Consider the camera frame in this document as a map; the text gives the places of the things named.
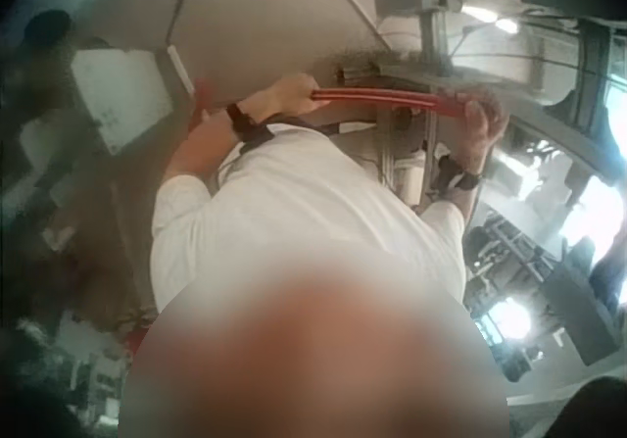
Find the white shirt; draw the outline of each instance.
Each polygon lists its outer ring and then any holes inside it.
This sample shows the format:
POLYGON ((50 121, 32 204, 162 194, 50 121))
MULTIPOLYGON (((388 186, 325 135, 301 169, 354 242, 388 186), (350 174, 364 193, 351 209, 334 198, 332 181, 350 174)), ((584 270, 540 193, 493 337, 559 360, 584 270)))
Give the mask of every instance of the white shirt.
POLYGON ((214 197, 191 175, 159 190, 151 255, 159 312, 192 281, 219 283, 212 267, 224 254, 306 240, 383 251, 409 265, 416 283, 439 284, 461 302, 464 221, 455 205, 434 203, 419 218, 326 136, 272 130, 274 139, 227 169, 214 197))

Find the person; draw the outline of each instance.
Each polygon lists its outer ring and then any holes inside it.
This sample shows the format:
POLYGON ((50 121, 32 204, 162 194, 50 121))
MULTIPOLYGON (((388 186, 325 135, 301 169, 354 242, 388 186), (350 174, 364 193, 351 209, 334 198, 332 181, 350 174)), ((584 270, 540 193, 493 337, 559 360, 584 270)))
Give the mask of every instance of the person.
POLYGON ((153 219, 152 284, 165 312, 147 341, 183 288, 202 288, 187 299, 215 327, 212 348, 197 369, 178 370, 210 376, 199 416, 212 436, 467 432, 447 404, 477 396, 443 392, 459 391, 461 356, 416 315, 438 291, 450 303, 431 324, 460 315, 472 330, 461 337, 482 341, 461 306, 461 237, 507 113, 493 95, 456 95, 456 170, 419 217, 322 133, 285 124, 325 105, 311 99, 316 89, 307 74, 285 76, 205 118, 174 152, 153 219), (241 140, 248 150, 237 156, 241 140))

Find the hand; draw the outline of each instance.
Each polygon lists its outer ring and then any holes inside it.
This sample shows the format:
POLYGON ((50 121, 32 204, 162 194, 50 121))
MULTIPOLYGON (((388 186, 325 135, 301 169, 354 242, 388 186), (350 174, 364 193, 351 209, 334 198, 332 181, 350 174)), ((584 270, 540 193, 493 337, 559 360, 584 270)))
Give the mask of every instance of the hand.
POLYGON ((328 102, 312 100, 312 92, 318 90, 315 79, 306 73, 286 75, 265 92, 278 110, 277 113, 297 117, 323 107, 328 102))
POLYGON ((509 113, 496 95, 485 89, 456 94, 464 105, 465 120, 459 122, 459 144, 454 159, 469 171, 481 171, 490 148, 503 137, 509 113))

